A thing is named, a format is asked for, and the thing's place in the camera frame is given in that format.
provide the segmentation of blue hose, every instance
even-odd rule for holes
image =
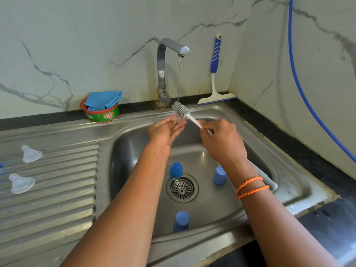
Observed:
[[[320,126],[326,131],[326,133],[335,141],[335,143],[356,163],[356,157],[350,152],[338,138],[327,128],[327,126],[323,123],[323,121],[319,118],[319,116],[315,113],[313,108],[311,107],[308,99],[305,97],[305,94],[301,88],[299,83],[298,76],[296,75],[296,67],[294,66],[293,59],[293,48],[291,46],[291,20],[293,15],[293,0],[289,0],[289,14],[288,14],[288,48],[289,48],[289,59],[291,60],[291,71],[293,73],[294,80],[296,82],[296,86],[298,87],[298,91],[303,98],[303,101],[306,107],[309,109],[310,113],[313,115],[315,120],[320,124]]]

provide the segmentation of faucet spout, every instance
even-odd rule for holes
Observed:
[[[166,55],[166,49],[170,48],[171,50],[178,53],[178,56],[186,56],[190,53],[190,50],[187,46],[171,40],[170,38],[164,38],[158,43],[157,48],[157,75],[158,75],[158,103],[162,106],[167,106],[171,102],[171,97],[168,95],[166,90],[166,72],[164,65],[164,57]]]

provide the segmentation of granite countertop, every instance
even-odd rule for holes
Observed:
[[[189,105],[207,95],[180,98]],[[342,264],[356,257],[356,180],[320,157],[242,101],[226,101],[235,112],[253,125],[317,179],[333,189],[340,198],[303,215],[298,220]],[[155,101],[119,105],[120,114],[158,109]],[[25,116],[0,120],[0,131],[85,119],[82,110]],[[265,266],[257,241],[253,241],[218,259],[210,266]]]

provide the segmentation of light blue cap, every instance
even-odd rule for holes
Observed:
[[[179,211],[173,224],[173,231],[182,231],[189,229],[190,217],[186,211]]]
[[[218,166],[214,173],[214,178],[212,179],[215,184],[223,185],[226,183],[227,175],[222,166]]]
[[[183,167],[180,163],[175,162],[172,164],[169,174],[172,178],[179,178],[183,175]]]

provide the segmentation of person's left arm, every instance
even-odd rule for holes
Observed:
[[[185,124],[173,115],[148,128],[149,143],[127,182],[61,267],[146,265],[171,145]]]

